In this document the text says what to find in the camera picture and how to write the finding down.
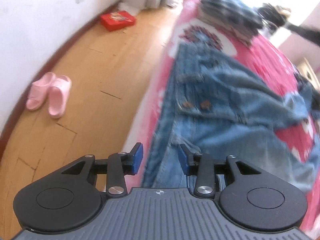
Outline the blue denim jeans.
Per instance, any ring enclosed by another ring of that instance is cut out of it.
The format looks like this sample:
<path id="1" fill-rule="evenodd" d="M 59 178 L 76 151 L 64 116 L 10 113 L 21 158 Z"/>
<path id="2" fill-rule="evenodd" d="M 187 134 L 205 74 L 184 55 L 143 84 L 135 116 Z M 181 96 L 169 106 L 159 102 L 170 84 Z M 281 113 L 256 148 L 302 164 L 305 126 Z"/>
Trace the blue denim jeans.
<path id="1" fill-rule="evenodd" d="M 309 117 L 312 88 L 279 96 L 248 68 L 201 43 L 182 43 L 142 179 L 144 187 L 194 186 L 178 160 L 178 147 L 215 159 L 235 155 L 308 192 L 319 171 L 319 139 L 298 161 L 276 130 Z"/>

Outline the folded beige grey clothes stack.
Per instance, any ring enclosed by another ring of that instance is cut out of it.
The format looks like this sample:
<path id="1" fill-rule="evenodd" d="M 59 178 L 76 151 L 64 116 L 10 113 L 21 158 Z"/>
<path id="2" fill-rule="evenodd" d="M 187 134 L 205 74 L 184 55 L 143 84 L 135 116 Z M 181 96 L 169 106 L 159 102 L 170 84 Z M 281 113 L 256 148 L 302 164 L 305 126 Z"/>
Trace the folded beige grey clothes stack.
<path id="1" fill-rule="evenodd" d="M 247 47 L 252 45 L 253 39 L 258 35 L 257 31 L 250 31 L 245 27 L 226 23 L 218 18 L 207 15 L 202 11 L 199 11 L 198 18 L 207 24 L 216 25 L 219 28 L 227 30 Z"/>

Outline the pink floral fleece blanket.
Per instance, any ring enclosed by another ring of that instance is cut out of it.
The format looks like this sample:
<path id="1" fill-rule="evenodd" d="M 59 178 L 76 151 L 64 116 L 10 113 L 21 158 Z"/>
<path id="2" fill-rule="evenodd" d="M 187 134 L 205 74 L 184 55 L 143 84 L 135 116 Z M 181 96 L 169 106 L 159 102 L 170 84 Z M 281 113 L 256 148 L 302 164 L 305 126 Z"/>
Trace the pink floral fleece blanket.
<path id="1" fill-rule="evenodd" d="M 197 19 L 200 0 L 183 0 L 183 8 L 173 27 L 171 37 L 152 75 L 150 84 L 140 103 L 123 150 L 129 150 L 137 141 L 144 146 L 144 157 L 135 176 L 126 176 L 127 189 L 139 187 L 144 165 L 149 155 L 151 139 L 155 131 L 165 95 L 167 80 L 174 63 L 174 55 L 184 31 L 192 26 L 203 26 L 210 34 L 215 33 L 222 43 L 222 51 L 258 74 L 279 95 L 297 90 L 294 66 L 289 59 L 261 35 L 253 40 L 250 48 L 239 42 L 230 32 L 207 25 Z M 319 139 L 319 119 L 309 116 L 308 122 L 280 130 L 276 133 L 290 149 L 294 159 L 304 162 L 310 157 L 314 139 Z M 311 238 L 319 239 L 319 170 L 313 189 L 307 194 L 308 210 L 300 228 Z"/>

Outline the cream nightstand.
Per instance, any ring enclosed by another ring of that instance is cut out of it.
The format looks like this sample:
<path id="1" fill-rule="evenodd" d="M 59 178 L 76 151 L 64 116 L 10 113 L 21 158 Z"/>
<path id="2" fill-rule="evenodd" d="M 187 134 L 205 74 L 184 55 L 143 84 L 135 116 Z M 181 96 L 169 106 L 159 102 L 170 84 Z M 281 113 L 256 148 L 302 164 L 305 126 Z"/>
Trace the cream nightstand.
<path id="1" fill-rule="evenodd" d="M 319 81 L 313 68 L 310 66 L 310 63 L 306 58 L 303 58 L 297 66 L 298 71 L 302 76 L 307 78 L 308 81 L 316 88 L 319 89 Z"/>

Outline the pink slipper right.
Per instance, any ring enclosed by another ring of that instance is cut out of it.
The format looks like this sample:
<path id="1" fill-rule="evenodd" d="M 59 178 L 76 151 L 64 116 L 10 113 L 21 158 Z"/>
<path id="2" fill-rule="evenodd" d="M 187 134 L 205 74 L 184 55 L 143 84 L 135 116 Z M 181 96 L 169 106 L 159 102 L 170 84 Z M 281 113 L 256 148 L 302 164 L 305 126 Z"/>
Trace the pink slipper right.
<path id="1" fill-rule="evenodd" d="M 48 89 L 48 113 L 51 118 L 59 119 L 64 115 L 69 99 L 72 81 L 65 75 L 57 76 Z"/>

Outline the pink slipper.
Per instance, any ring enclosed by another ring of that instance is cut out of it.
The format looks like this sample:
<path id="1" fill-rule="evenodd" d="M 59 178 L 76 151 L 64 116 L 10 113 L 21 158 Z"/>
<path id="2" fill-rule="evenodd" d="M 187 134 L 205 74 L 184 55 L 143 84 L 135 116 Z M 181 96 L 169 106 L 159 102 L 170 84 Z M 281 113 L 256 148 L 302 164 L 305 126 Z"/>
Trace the pink slipper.
<path id="1" fill-rule="evenodd" d="M 59 119 L 64 115 L 69 99 L 72 81 L 65 75 L 57 76 L 48 89 L 48 113 L 51 118 Z"/>
<path id="2" fill-rule="evenodd" d="M 52 72 L 45 73 L 39 80 L 31 84 L 26 108 L 30 111 L 39 109 L 47 97 L 47 92 L 52 83 L 55 81 L 56 75 Z"/>

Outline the pink slipper left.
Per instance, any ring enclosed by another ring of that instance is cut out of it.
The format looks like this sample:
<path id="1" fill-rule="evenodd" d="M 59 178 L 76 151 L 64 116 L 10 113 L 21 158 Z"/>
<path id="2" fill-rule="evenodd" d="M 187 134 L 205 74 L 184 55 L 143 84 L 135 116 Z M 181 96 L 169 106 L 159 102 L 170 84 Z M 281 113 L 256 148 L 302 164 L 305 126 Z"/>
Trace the pink slipper left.
<path id="1" fill-rule="evenodd" d="M 52 83 L 55 81 L 56 75 L 52 72 L 45 73 L 39 80 L 31 84 L 26 108 L 30 111 L 39 109 L 47 97 L 47 92 Z"/>

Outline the red gift box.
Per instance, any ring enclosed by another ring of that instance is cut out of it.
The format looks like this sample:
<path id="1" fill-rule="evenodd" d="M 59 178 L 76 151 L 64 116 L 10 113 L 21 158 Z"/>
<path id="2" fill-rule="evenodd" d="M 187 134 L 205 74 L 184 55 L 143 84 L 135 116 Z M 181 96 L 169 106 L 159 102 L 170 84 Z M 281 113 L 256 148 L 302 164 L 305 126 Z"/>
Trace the red gift box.
<path id="1" fill-rule="evenodd" d="M 100 15 L 100 23 L 108 31 L 116 31 L 135 25 L 136 18 L 127 11 L 116 11 Z"/>

